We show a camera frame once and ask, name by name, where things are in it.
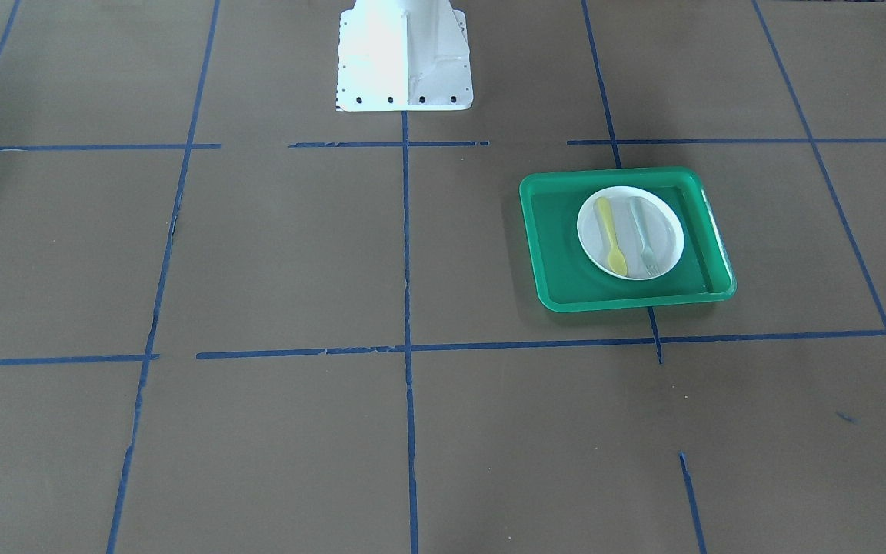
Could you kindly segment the white round plate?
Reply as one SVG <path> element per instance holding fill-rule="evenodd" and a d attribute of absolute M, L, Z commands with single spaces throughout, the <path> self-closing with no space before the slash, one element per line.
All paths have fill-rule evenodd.
<path fill-rule="evenodd" d="M 608 271 L 605 266 L 605 243 L 595 214 L 595 200 L 598 197 L 611 200 L 613 218 L 620 249 L 625 254 L 628 276 L 620 277 Z M 651 248 L 658 263 L 658 276 L 647 278 L 640 259 L 640 242 L 631 217 L 629 201 L 642 199 L 645 224 L 648 228 Z M 627 281 L 649 281 L 671 272 L 684 252 L 685 237 L 682 225 L 675 214 L 660 196 L 632 186 L 612 186 L 588 196 L 581 204 L 576 218 L 576 231 L 583 253 L 595 267 L 608 274 Z"/>

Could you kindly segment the yellow plastic spoon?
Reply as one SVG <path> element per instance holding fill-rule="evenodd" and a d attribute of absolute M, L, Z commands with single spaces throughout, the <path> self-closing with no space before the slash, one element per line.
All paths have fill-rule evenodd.
<path fill-rule="evenodd" d="M 605 266 L 608 271 L 620 277 L 628 276 L 628 263 L 625 254 L 620 249 L 618 232 L 616 232 L 615 218 L 611 200 L 606 197 L 598 197 L 595 200 L 595 214 L 601 227 L 602 239 L 605 243 Z"/>

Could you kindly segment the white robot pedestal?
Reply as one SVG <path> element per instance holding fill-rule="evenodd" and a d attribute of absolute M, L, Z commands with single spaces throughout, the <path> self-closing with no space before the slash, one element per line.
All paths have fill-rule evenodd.
<path fill-rule="evenodd" d="M 449 1 L 356 1 L 338 21 L 335 108 L 443 112 L 474 104 L 465 13 Z"/>

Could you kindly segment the green plastic tray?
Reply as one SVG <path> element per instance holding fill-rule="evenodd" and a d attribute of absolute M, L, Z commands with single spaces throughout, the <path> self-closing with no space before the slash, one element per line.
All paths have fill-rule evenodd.
<path fill-rule="evenodd" d="M 576 218 L 581 204 L 606 187 L 632 186 L 674 209 L 685 244 L 671 272 L 627 281 L 601 272 L 581 250 Z M 544 172 L 520 185 L 521 210 L 539 301 L 574 313 L 720 302 L 738 282 L 714 220 L 702 179 L 683 167 Z"/>

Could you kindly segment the light blue plastic fork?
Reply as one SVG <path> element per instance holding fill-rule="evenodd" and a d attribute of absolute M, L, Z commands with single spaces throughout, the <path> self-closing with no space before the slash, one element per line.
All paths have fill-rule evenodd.
<path fill-rule="evenodd" d="M 645 224 L 642 199 L 631 199 L 629 201 L 631 217 L 635 225 L 635 231 L 640 242 L 640 259 L 643 264 L 647 278 L 658 276 L 658 263 L 655 258 L 654 249 L 651 247 L 648 228 Z"/>

